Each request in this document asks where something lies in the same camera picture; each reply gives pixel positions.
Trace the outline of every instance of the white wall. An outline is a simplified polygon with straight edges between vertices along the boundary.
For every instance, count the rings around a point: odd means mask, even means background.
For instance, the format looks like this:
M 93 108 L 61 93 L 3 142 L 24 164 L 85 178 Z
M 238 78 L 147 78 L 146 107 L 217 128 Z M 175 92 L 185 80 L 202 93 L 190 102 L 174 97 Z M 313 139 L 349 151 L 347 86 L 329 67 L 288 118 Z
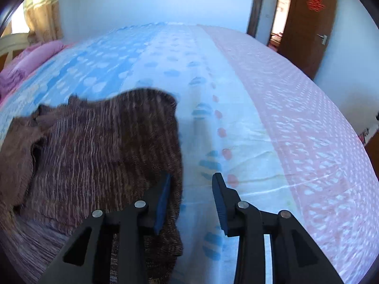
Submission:
M 66 41 L 149 22 L 209 24 L 246 32 L 252 0 L 59 0 Z
M 338 0 L 332 35 L 314 82 L 356 132 L 379 111 L 379 30 L 359 0 Z
M 255 38 L 267 45 L 270 39 L 272 23 L 274 22 L 277 0 L 263 0 Z

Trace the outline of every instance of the curtain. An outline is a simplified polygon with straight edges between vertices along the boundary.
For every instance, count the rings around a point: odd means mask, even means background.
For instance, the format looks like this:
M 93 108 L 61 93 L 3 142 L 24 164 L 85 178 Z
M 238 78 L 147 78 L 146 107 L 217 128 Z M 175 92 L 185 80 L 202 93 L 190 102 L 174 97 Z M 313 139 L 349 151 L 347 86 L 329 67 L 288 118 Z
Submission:
M 6 26 L 3 34 L 1 35 L 1 37 L 5 36 L 5 35 L 9 35 L 9 34 L 12 34 L 12 20 L 9 22 L 9 24 Z
M 63 37 L 58 0 L 25 0 L 23 8 L 30 28 L 30 43 L 46 43 Z

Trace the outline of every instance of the metal screw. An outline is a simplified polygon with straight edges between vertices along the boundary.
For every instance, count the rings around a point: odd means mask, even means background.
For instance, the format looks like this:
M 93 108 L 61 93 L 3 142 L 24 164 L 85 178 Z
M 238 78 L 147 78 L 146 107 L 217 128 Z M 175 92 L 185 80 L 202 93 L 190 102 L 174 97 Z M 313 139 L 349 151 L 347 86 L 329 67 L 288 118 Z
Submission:
M 246 209 L 246 208 L 249 207 L 249 203 L 248 203 L 248 202 L 245 202 L 245 201 L 240 201 L 240 202 L 238 202 L 237 206 L 238 206 L 239 208 Z
M 288 210 L 282 210 L 280 212 L 280 215 L 281 217 L 285 218 L 285 219 L 288 219 L 291 217 L 291 213 L 288 211 Z
M 96 209 L 92 212 L 92 217 L 94 218 L 99 218 L 103 215 L 103 212 L 99 209 Z
M 146 202 L 145 201 L 137 201 L 134 203 L 134 207 L 135 208 L 143 208 L 146 206 Z

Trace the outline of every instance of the red paper cut decoration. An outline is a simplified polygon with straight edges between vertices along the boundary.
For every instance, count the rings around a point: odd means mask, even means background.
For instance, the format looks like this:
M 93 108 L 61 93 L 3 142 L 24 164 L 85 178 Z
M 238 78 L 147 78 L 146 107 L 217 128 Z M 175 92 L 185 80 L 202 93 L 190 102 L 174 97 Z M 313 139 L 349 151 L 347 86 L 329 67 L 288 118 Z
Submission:
M 310 10 L 314 10 L 315 12 L 319 12 L 325 8 L 323 0 L 308 0 L 307 5 Z

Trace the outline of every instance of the bed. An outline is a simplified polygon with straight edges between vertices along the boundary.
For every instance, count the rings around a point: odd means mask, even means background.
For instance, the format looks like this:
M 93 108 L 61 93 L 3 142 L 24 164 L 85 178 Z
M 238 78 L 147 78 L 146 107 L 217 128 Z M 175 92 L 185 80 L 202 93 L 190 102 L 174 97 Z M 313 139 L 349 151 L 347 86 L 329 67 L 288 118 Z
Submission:
M 72 94 L 88 100 L 138 87 L 170 93 L 183 157 L 177 222 L 184 253 L 171 283 L 228 284 L 238 238 L 219 226 L 211 179 L 260 210 L 291 211 L 339 272 L 357 284 L 379 253 L 379 186 L 356 133 L 298 68 L 254 38 L 210 26 L 147 24 L 66 48 L 45 62 L 0 107 L 0 147 L 14 116 Z M 35 283 L 67 237 L 31 222 L 7 256 Z M 40 230 L 37 245 L 27 231 Z M 0 235 L 7 249 L 7 235 Z M 44 252 L 43 244 L 53 249 Z M 270 246 L 266 274 L 270 283 Z

